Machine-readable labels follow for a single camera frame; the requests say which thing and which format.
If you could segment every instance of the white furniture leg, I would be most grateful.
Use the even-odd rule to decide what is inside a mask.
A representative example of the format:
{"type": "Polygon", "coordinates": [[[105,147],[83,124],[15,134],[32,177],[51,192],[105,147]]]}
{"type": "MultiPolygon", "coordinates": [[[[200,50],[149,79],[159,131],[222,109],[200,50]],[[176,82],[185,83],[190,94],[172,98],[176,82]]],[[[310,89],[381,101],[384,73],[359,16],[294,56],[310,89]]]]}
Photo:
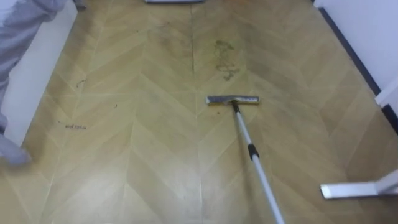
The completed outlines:
{"type": "Polygon", "coordinates": [[[325,199],[398,195],[398,169],[372,182],[321,184],[325,199]]]}

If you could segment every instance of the white metal bar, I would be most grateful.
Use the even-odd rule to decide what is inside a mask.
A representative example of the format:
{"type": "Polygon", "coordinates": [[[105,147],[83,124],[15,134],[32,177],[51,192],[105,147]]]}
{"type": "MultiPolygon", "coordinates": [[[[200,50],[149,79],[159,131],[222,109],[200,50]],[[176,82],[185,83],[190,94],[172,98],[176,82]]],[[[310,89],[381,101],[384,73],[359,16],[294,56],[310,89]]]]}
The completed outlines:
{"type": "Polygon", "coordinates": [[[379,192],[380,194],[398,187],[398,169],[376,181],[375,187],[377,192],[379,192]]]}
{"type": "Polygon", "coordinates": [[[241,113],[237,112],[236,117],[238,118],[239,127],[241,128],[241,130],[243,132],[244,140],[246,141],[247,144],[252,144],[248,130],[246,129],[246,126],[244,125],[244,121],[243,121],[241,113]]]}
{"type": "Polygon", "coordinates": [[[398,88],[398,77],[396,77],[390,84],[388,84],[385,89],[381,90],[381,92],[374,98],[376,103],[383,107],[388,104],[386,99],[398,88]]]}
{"type": "Polygon", "coordinates": [[[268,183],[267,176],[266,176],[266,174],[264,173],[264,171],[262,169],[260,160],[257,157],[257,155],[253,155],[252,159],[253,159],[253,162],[254,162],[254,166],[256,167],[257,174],[258,174],[258,176],[260,178],[264,193],[266,194],[268,202],[269,202],[269,205],[271,206],[272,212],[274,213],[276,223],[277,224],[284,224],[285,221],[284,221],[283,216],[282,216],[282,214],[281,214],[281,212],[279,210],[279,207],[278,207],[278,204],[277,204],[276,199],[274,197],[274,194],[272,193],[272,189],[271,189],[271,186],[268,183]]]}
{"type": "Polygon", "coordinates": [[[378,181],[321,184],[320,188],[325,199],[398,195],[398,170],[378,181]]]}

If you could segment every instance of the grey fabric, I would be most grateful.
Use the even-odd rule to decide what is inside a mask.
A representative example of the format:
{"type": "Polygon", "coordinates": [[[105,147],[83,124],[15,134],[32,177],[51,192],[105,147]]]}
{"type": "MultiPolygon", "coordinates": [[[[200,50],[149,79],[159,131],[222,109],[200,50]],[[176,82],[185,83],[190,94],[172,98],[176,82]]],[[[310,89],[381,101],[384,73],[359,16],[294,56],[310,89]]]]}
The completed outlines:
{"type": "MultiPolygon", "coordinates": [[[[18,1],[3,21],[0,26],[0,105],[9,82],[9,72],[28,49],[41,23],[51,21],[56,13],[63,9],[66,1],[18,1]]],[[[0,114],[0,132],[4,132],[6,124],[7,118],[0,114]]],[[[2,134],[0,134],[0,154],[12,164],[27,162],[30,158],[25,150],[2,134]]]]}

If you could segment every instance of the dirt stain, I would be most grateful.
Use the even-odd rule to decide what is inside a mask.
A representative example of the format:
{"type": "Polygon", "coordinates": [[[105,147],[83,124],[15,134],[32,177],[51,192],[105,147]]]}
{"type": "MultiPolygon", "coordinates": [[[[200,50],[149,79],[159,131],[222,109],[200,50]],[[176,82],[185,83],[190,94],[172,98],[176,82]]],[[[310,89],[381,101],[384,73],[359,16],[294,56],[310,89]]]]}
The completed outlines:
{"type": "Polygon", "coordinates": [[[82,126],[82,125],[75,125],[75,124],[68,124],[68,125],[65,125],[65,128],[67,128],[67,129],[87,129],[87,127],[86,126],[82,126]]]}
{"type": "Polygon", "coordinates": [[[82,84],[82,83],[84,83],[86,80],[80,80],[78,83],[76,83],[76,88],[79,88],[80,87],[80,85],[82,84]]]}
{"type": "Polygon", "coordinates": [[[230,62],[230,59],[228,57],[229,53],[232,50],[235,50],[235,48],[228,42],[225,42],[223,40],[217,40],[215,43],[214,54],[218,58],[216,69],[219,72],[227,73],[227,75],[223,77],[225,81],[229,81],[235,76],[235,74],[240,71],[239,68],[235,67],[235,64],[230,62]]]}

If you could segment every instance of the laminate flooring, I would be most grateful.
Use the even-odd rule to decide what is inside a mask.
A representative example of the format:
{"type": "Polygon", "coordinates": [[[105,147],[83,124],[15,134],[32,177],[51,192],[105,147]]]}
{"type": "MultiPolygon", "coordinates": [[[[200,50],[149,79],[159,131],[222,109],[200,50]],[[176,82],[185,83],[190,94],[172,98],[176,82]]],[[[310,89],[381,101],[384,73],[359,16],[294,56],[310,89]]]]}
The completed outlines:
{"type": "Polygon", "coordinates": [[[4,224],[274,223],[242,106],[287,223],[398,223],[398,198],[319,185],[398,167],[398,137],[309,0],[87,0],[30,126],[33,163],[1,166],[4,224]]]}

